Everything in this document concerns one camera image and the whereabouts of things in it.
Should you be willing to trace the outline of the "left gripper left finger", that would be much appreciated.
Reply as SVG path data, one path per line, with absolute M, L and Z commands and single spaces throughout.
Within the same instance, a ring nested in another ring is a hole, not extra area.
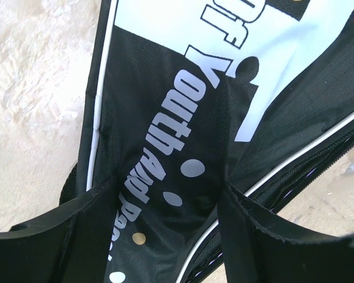
M 0 282 L 103 282 L 117 180 L 0 232 Z

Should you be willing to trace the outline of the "black sport racket bag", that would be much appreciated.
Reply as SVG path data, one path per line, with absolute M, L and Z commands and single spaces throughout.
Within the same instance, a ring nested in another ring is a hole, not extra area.
M 98 282 L 201 282 L 217 204 L 273 212 L 354 146 L 354 1 L 103 1 L 66 202 L 112 187 Z

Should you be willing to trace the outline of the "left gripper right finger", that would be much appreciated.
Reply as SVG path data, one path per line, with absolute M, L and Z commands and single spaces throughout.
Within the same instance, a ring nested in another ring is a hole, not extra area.
M 227 185 L 218 221 L 228 282 L 354 282 L 354 233 L 287 221 Z

